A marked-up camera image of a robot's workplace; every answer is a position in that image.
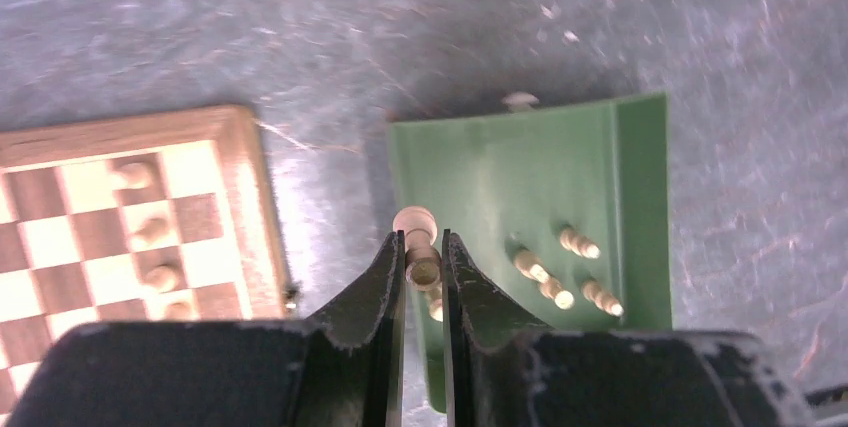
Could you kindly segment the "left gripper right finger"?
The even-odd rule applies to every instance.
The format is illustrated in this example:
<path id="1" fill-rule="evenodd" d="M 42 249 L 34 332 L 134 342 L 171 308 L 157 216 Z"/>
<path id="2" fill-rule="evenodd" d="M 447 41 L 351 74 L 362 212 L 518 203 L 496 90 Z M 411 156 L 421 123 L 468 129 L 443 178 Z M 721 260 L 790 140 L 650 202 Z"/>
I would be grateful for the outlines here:
<path id="1" fill-rule="evenodd" d="M 442 240 L 444 369 L 451 426 L 528 426 L 526 338 L 552 326 L 476 265 L 460 235 Z"/>

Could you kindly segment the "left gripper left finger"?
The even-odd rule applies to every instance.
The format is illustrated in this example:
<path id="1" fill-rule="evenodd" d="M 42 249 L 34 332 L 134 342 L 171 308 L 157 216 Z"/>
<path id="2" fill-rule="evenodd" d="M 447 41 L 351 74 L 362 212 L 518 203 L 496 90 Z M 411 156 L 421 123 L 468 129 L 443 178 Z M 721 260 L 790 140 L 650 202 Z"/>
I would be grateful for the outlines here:
<path id="1" fill-rule="evenodd" d="M 405 250 L 391 232 L 370 266 L 308 317 L 294 426 L 399 426 Z"/>

